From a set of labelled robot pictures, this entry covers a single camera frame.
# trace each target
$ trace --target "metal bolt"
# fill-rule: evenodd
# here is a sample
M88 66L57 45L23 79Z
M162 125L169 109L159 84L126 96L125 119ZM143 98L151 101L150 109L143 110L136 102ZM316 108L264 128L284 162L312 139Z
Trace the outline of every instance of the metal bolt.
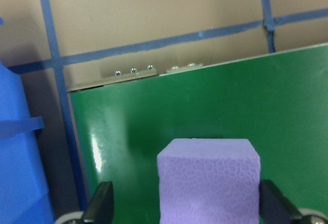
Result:
M318 216L311 216L311 223L312 224L324 224L325 222L323 219L321 219Z
M114 73L115 76L119 76L119 75L122 75L122 72L119 71L119 70L116 70L115 73Z

